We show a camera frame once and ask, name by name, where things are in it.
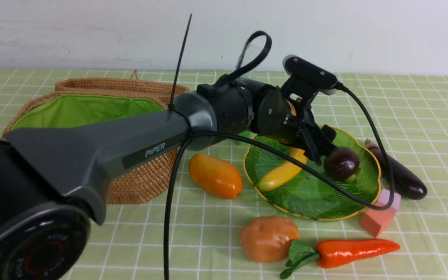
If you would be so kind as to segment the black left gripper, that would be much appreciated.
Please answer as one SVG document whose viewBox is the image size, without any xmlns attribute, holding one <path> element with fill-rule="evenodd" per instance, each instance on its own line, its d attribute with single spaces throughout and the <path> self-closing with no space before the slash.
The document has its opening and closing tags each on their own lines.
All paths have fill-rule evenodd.
<svg viewBox="0 0 448 280">
<path fill-rule="evenodd" d="M 328 125 L 318 126 L 311 111 L 297 108 L 279 87 L 267 87 L 257 95 L 257 134 L 303 150 L 318 166 L 322 157 L 338 148 L 336 131 Z"/>
</svg>

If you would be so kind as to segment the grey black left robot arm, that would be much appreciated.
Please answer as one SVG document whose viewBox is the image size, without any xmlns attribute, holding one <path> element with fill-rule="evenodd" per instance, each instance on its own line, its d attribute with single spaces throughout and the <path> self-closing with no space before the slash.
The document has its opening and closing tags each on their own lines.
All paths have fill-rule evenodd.
<svg viewBox="0 0 448 280">
<path fill-rule="evenodd" d="M 249 130 L 315 160 L 336 132 L 311 113 L 323 86 L 282 87 L 223 75 L 175 97 L 174 109 L 73 126 L 21 128 L 0 138 L 0 280 L 58 280 L 82 254 L 90 220 L 105 221 L 114 179 L 178 147 L 201 150 Z"/>
</svg>

